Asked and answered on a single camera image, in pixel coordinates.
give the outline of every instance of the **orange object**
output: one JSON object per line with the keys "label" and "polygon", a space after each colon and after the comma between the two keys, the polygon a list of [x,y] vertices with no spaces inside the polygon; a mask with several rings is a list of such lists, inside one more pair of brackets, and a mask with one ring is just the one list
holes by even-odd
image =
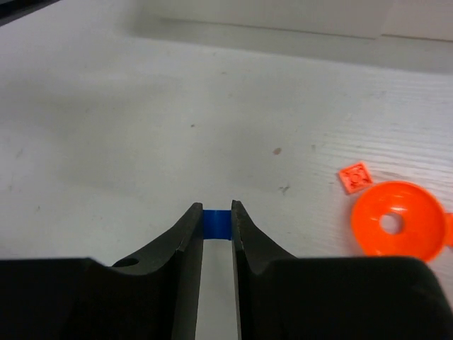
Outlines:
{"label": "orange object", "polygon": [[338,176],[348,193],[356,193],[373,184],[373,179],[363,161],[341,169]]}
{"label": "orange object", "polygon": [[[381,226],[384,215],[397,214],[402,230],[389,234]],[[352,230],[364,253],[370,256],[435,258],[453,241],[447,215],[437,199],[412,183],[390,181],[377,184],[357,200],[352,209]]]}

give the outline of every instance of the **screw hole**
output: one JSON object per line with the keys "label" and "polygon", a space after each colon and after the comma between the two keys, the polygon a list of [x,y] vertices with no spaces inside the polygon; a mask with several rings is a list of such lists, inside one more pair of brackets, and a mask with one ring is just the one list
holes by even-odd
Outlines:
{"label": "screw hole", "polygon": [[134,266],[134,265],[136,265],[138,263],[139,263],[139,260],[134,259],[133,257],[130,257],[128,259],[119,260],[113,266],[114,267],[130,267],[130,266]]}

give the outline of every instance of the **white wall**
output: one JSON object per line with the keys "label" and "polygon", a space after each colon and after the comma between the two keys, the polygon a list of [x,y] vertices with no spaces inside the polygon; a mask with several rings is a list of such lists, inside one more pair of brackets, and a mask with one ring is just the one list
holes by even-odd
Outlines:
{"label": "white wall", "polygon": [[394,0],[156,0],[154,13],[211,23],[232,23],[376,38]]}
{"label": "white wall", "polygon": [[453,0],[396,0],[382,32],[453,40]]}

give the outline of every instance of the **orange square piece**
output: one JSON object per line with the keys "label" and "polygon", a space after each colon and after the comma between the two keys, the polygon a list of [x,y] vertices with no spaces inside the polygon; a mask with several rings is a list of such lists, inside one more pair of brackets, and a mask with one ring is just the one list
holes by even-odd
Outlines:
{"label": "orange square piece", "polygon": [[363,161],[341,169],[338,176],[348,193],[356,193],[373,184],[373,178]]}

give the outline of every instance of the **blue tape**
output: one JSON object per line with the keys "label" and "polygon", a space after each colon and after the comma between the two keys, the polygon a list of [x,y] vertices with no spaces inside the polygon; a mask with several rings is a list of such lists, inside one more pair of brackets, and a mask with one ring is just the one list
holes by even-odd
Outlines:
{"label": "blue tape", "polygon": [[203,210],[203,237],[231,239],[231,210]]}

